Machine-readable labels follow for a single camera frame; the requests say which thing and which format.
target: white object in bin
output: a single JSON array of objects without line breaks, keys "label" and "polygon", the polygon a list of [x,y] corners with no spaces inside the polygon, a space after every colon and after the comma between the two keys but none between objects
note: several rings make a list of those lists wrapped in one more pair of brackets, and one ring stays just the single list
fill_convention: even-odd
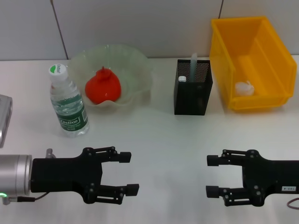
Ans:
[{"label": "white object in bin", "polygon": [[186,82],[187,81],[186,76],[179,76],[178,81],[179,82]]},{"label": "white object in bin", "polygon": [[254,86],[251,85],[250,81],[238,82],[235,84],[235,92],[239,96],[252,96],[254,93]]}]

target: clear wavy glass bowl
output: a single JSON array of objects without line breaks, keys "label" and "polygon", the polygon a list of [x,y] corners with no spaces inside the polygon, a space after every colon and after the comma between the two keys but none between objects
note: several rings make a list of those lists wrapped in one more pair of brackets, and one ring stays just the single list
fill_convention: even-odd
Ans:
[{"label": "clear wavy glass bowl", "polygon": [[[121,83],[121,96],[115,102],[107,100],[94,104],[85,94],[86,82],[104,66],[111,69]],[[68,64],[68,73],[83,96],[84,104],[93,107],[118,107],[132,102],[137,95],[152,87],[152,67],[139,50],[122,44],[101,45],[74,56]]]}]

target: label sticker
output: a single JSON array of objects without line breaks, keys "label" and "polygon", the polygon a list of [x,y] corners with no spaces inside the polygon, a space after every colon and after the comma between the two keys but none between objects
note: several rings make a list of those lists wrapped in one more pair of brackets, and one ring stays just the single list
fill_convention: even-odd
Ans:
[{"label": "label sticker", "polygon": [[83,128],[87,121],[87,114],[85,111],[84,106],[80,111],[78,111],[75,114],[69,115],[69,116],[64,116],[57,114],[58,120],[60,122],[61,127],[66,130],[66,131],[77,131]]},{"label": "label sticker", "polygon": [[281,191],[296,191],[294,186],[282,186]]}]

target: gray device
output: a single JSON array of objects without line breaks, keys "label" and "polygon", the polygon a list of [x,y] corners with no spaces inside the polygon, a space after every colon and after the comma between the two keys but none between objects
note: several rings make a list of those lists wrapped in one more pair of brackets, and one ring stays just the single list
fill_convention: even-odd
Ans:
[{"label": "gray device", "polygon": [[0,95],[0,148],[4,145],[11,113],[13,111],[13,99]]}]

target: yellow plastic bin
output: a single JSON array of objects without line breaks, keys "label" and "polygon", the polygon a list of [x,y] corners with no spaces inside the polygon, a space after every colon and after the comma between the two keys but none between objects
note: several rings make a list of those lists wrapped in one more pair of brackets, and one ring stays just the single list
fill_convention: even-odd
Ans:
[{"label": "yellow plastic bin", "polygon": [[[233,110],[277,107],[292,97],[297,65],[266,17],[212,20],[212,71],[221,95]],[[250,96],[238,82],[249,81]]]}]

